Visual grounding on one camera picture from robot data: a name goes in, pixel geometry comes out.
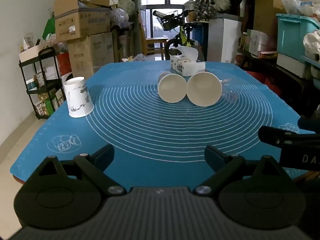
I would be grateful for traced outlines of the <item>blue yellow paper cup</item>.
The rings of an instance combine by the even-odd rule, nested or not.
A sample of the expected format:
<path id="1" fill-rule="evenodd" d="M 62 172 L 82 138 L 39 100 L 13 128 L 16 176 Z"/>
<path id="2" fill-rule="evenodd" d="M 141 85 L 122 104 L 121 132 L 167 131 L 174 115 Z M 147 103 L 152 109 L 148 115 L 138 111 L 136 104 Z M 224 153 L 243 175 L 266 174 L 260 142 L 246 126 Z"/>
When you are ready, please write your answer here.
<path id="1" fill-rule="evenodd" d="M 167 103 L 177 103 L 187 94 L 187 82 L 184 77 L 172 72 L 163 72 L 158 79 L 159 97 Z"/>

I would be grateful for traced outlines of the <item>clear plastic cup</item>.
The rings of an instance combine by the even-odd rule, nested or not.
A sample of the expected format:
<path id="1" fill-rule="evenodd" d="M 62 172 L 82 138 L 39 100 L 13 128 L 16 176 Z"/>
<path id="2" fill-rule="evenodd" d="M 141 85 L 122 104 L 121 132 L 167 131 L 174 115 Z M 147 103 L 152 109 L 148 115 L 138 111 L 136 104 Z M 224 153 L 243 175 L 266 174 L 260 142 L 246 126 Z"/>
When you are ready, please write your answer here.
<path id="1" fill-rule="evenodd" d="M 235 103 L 239 100 L 238 93 L 231 86 L 231 79 L 221 80 L 222 84 L 222 98 L 229 103 Z"/>

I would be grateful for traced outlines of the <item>white cup with ink drawing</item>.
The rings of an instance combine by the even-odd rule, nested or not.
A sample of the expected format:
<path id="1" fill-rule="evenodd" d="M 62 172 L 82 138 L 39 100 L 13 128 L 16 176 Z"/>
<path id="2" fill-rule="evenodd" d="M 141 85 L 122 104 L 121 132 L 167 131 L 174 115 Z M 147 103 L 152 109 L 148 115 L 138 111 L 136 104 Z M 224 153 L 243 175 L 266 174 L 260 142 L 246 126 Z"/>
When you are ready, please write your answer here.
<path id="1" fill-rule="evenodd" d="M 86 79 L 83 76 L 67 80 L 64 83 L 64 89 L 70 117 L 81 118 L 94 110 Z"/>

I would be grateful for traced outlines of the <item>purple paper cup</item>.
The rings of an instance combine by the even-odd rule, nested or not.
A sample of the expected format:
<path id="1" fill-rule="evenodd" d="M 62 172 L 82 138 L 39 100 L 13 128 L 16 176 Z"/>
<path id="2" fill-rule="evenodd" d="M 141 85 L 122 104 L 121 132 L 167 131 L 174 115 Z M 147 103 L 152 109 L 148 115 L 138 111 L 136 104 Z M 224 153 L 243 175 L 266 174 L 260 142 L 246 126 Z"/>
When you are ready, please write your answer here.
<path id="1" fill-rule="evenodd" d="M 221 95 L 222 83 L 211 72 L 200 70 L 187 82 L 187 97 L 196 106 L 212 106 L 220 100 Z"/>

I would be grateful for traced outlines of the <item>red bag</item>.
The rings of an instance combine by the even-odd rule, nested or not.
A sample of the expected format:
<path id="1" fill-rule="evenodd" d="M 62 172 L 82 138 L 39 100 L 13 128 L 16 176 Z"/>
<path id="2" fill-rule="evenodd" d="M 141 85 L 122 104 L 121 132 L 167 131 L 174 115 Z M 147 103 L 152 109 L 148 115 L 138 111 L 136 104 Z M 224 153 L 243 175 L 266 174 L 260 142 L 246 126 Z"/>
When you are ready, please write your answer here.
<path id="1" fill-rule="evenodd" d="M 247 71 L 247 73 L 252 77 L 254 77 L 256 80 L 258 80 L 260 83 L 267 85 L 267 87 L 270 90 L 272 90 L 274 93 L 276 93 L 278 96 L 281 95 L 280 89 L 277 86 L 273 85 L 265 75 L 261 73 L 249 72 L 249 71 Z"/>

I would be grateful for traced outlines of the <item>black metal shelf rack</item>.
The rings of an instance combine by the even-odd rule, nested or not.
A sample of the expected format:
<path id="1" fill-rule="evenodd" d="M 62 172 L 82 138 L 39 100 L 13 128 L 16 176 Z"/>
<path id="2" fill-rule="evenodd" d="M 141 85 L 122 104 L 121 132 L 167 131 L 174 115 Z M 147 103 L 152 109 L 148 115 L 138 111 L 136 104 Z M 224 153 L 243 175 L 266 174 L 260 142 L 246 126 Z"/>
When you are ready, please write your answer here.
<path id="1" fill-rule="evenodd" d="M 52 59 L 53 77 L 47 77 L 43 62 Z M 53 47 L 44 48 L 36 57 L 19 62 L 26 93 L 37 119 L 47 120 L 66 99 L 63 89 L 57 53 Z"/>

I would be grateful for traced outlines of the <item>teal plastic storage bin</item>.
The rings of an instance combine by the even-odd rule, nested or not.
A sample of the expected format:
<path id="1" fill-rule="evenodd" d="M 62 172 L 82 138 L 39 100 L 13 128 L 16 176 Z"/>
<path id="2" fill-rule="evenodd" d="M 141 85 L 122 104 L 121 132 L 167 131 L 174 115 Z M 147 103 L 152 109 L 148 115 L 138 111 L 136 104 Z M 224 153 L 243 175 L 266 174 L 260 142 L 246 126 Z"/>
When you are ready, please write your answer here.
<path id="1" fill-rule="evenodd" d="M 307 33 L 319 29 L 313 18 L 291 14 L 276 14 L 278 21 L 277 52 L 304 62 L 303 38 Z"/>

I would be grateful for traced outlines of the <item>blue silicone baking mat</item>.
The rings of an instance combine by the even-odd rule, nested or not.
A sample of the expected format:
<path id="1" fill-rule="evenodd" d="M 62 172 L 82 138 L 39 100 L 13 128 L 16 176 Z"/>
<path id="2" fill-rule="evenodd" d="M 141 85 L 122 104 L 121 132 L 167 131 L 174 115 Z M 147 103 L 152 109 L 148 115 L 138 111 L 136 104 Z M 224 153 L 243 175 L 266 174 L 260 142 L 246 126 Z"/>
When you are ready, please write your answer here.
<path id="1" fill-rule="evenodd" d="M 225 154 L 259 159 L 280 157 L 280 149 L 259 141 L 258 129 L 272 126 L 303 133 L 299 115 L 266 85 L 230 63 L 208 62 L 220 80 L 231 79 L 239 100 L 222 97 L 213 106 L 198 107 L 188 99 L 164 102 L 158 78 L 170 70 L 167 61 L 111 63 L 88 81 L 94 110 L 82 118 L 69 116 L 63 104 L 35 133 L 10 168 L 27 180 L 45 157 L 70 160 L 114 146 L 106 174 L 123 187 L 195 187 L 213 171 L 204 160 L 212 145 Z"/>

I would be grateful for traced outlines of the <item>white cabinet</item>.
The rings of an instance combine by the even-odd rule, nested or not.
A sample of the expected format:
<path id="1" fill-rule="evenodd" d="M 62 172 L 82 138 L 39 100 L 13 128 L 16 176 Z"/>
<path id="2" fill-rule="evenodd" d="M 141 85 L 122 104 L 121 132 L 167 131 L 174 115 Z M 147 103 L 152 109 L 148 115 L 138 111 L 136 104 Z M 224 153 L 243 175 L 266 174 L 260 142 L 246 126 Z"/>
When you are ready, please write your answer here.
<path id="1" fill-rule="evenodd" d="M 207 61 L 234 63 L 241 37 L 242 18 L 217 14 L 209 20 Z"/>

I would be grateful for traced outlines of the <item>lower cardboard box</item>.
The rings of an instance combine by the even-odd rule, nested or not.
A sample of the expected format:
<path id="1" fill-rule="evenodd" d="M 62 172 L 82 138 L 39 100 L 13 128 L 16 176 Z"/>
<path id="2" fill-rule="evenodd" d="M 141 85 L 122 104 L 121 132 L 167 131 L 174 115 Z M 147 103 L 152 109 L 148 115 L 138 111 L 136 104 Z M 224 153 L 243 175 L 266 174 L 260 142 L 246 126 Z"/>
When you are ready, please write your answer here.
<path id="1" fill-rule="evenodd" d="M 104 65 L 114 63 L 111 32 L 70 40 L 67 46 L 73 77 L 88 79 Z"/>

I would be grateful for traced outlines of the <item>white tissue box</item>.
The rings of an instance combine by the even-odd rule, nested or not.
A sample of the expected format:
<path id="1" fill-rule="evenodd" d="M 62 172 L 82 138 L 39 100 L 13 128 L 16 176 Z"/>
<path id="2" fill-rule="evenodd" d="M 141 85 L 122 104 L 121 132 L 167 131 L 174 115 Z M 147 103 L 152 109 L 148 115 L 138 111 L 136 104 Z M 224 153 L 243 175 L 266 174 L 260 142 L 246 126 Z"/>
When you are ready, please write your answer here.
<path id="1" fill-rule="evenodd" d="M 206 63 L 198 61 L 199 52 L 196 48 L 178 46 L 181 55 L 170 56 L 170 66 L 183 77 L 190 77 L 200 71 L 205 71 Z"/>

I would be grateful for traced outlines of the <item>tall brown cardboard box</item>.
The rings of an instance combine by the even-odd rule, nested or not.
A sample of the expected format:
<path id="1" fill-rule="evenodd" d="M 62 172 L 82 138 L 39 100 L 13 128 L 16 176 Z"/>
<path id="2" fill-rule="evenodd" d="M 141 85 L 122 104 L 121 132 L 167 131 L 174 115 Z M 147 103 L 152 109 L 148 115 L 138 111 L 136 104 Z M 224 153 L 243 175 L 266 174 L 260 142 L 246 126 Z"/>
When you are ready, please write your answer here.
<path id="1" fill-rule="evenodd" d="M 281 0 L 255 0 L 253 29 L 269 37 L 276 37 L 278 31 L 276 14 L 285 12 Z"/>

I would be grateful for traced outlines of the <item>wooden chair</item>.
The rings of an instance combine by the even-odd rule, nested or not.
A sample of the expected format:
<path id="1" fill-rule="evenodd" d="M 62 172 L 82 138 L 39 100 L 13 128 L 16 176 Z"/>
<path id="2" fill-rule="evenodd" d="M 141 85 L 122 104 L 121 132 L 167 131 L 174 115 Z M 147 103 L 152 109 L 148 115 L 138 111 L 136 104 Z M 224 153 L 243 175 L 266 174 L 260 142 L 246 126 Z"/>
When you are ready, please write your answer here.
<path id="1" fill-rule="evenodd" d="M 145 31 L 143 28 L 143 22 L 138 13 L 138 22 L 140 27 L 140 36 L 141 36 L 141 43 L 142 43 L 142 54 L 147 56 L 148 54 L 160 54 L 162 60 L 165 58 L 165 45 L 167 44 L 167 38 L 147 38 L 145 35 Z"/>

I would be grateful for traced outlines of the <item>upper cardboard box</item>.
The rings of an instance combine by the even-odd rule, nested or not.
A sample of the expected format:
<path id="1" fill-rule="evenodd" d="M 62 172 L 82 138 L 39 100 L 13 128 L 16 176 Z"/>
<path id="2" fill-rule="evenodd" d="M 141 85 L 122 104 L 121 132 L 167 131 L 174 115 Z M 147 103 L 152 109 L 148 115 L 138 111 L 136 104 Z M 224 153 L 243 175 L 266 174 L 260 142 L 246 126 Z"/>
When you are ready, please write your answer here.
<path id="1" fill-rule="evenodd" d="M 110 0 L 56 0 L 55 34 L 59 42 L 109 32 Z"/>

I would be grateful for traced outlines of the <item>black bicycle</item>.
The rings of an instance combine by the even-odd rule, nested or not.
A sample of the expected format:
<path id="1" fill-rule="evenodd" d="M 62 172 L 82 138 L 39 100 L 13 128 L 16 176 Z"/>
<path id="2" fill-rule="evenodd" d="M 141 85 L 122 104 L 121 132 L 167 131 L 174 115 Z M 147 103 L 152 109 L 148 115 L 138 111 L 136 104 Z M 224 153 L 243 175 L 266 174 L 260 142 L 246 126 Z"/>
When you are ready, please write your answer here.
<path id="1" fill-rule="evenodd" d="M 174 30 L 177 32 L 177 34 L 171 38 L 164 47 L 166 60 L 170 59 L 170 47 L 177 48 L 178 46 L 195 46 L 196 41 L 190 37 L 194 24 L 184 22 L 185 18 L 191 16 L 193 12 L 194 10 L 184 10 L 178 15 L 164 14 L 157 10 L 153 12 L 153 16 L 157 17 L 157 20 L 164 31 Z"/>

